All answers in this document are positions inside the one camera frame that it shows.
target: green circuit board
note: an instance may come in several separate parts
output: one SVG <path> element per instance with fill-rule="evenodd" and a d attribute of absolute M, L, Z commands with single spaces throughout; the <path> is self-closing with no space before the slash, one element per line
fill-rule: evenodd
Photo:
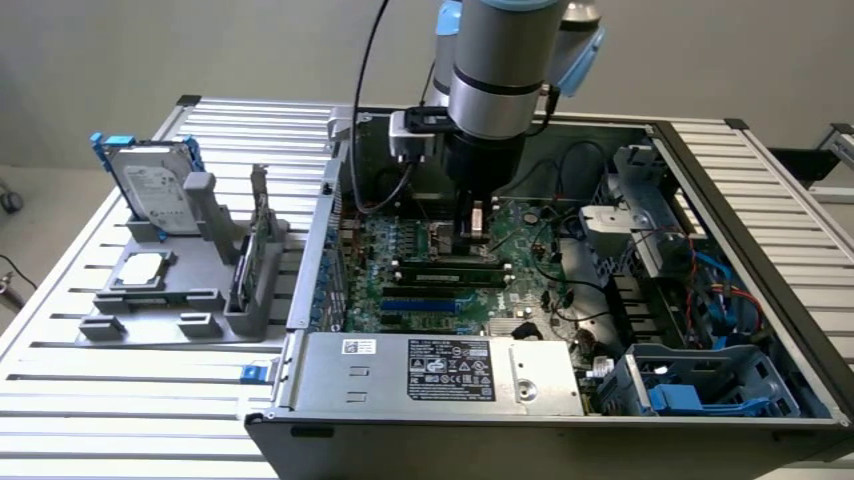
<path fill-rule="evenodd" d="M 455 288 L 453 312 L 388 311 L 380 307 L 383 288 L 395 285 L 392 261 L 435 260 L 437 250 L 448 244 L 440 237 L 436 241 L 435 231 L 449 229 L 449 225 L 381 215 L 351 223 L 352 230 L 344 235 L 349 284 L 345 330 L 476 335 L 491 319 L 519 318 L 525 308 L 547 316 L 540 297 L 546 290 L 562 292 L 563 286 L 546 279 L 534 268 L 534 238 L 539 233 L 536 248 L 548 251 L 552 232 L 550 228 L 543 230 L 544 220 L 531 225 L 524 223 L 523 215 L 528 214 L 528 220 L 529 214 L 539 219 L 540 213 L 539 208 L 517 202 L 508 202 L 493 213 L 491 241 L 480 247 L 479 254 L 487 263 L 509 263 L 515 279 L 503 288 Z M 548 263 L 547 254 L 540 260 L 540 268 L 563 279 L 559 263 Z M 384 321 L 389 316 L 393 322 Z"/>

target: motherboard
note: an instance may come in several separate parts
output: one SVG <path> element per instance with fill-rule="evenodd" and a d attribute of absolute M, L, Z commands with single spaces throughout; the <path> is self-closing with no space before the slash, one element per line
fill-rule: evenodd
<path fill-rule="evenodd" d="M 345 330 L 509 336 L 528 322 L 544 338 L 566 340 L 574 326 L 555 310 L 571 304 L 568 289 L 540 273 L 564 279 L 559 229 L 546 228 L 556 218 L 551 207 L 508 201 L 488 219 L 488 241 L 464 258 L 452 255 L 449 221 L 344 220 Z"/>

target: warning label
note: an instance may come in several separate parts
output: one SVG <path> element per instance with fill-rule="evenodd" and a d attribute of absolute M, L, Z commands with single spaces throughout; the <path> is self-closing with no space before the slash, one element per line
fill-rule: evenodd
<path fill-rule="evenodd" d="M 495 401 L 489 342 L 409 340 L 407 361 L 412 400 Z"/>

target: aluminum extrusion table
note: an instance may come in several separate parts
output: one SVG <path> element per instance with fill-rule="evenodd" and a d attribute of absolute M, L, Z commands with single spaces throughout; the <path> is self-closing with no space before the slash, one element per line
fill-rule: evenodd
<path fill-rule="evenodd" d="M 269 204 L 288 220 L 269 338 L 255 344 L 140 349 L 73 346 L 77 324 L 129 234 L 111 193 L 0 338 L 0 478 L 271 479 L 243 413 L 268 398 L 240 385 L 241 366 L 275 358 L 315 195 L 328 160 L 328 106 L 183 98 L 157 139 L 192 134 L 217 177 L 219 202 L 252 210 L 249 170 L 269 165 Z M 834 346 L 854 363 L 854 266 L 847 235 L 791 185 L 748 131 L 720 120 L 670 119 Z M 850 478 L 854 456 L 767 478 Z"/>

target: white wall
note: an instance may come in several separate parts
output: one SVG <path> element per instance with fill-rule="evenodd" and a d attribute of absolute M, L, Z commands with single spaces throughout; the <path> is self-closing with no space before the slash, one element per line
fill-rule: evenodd
<path fill-rule="evenodd" d="M 600 0 L 586 112 L 744 118 L 807 145 L 854 121 L 850 0 Z M 348 101 L 379 0 L 0 0 L 0 163 L 96 165 L 93 130 L 147 136 L 183 93 Z M 392 0 L 368 102 L 412 103 L 436 0 Z"/>

